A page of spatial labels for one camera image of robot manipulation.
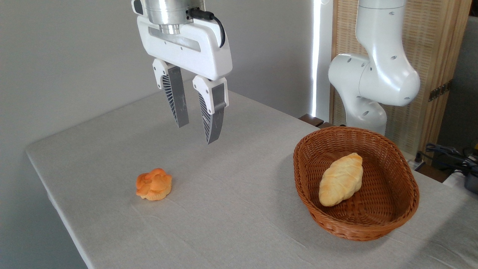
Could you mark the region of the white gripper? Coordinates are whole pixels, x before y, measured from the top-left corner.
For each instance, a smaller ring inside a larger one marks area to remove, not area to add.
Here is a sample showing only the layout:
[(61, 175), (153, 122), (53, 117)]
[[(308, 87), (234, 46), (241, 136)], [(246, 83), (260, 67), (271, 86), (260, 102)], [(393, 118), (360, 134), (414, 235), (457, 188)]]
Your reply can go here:
[(206, 142), (219, 139), (225, 108), (229, 106), (224, 77), (233, 68), (229, 41), (220, 47), (219, 25), (193, 20), (179, 25), (179, 34), (165, 34), (158, 25), (140, 15), (137, 26), (145, 51), (156, 58), (152, 64), (156, 84), (165, 92), (177, 126), (189, 124), (182, 68), (196, 74), (193, 87), (199, 96)]

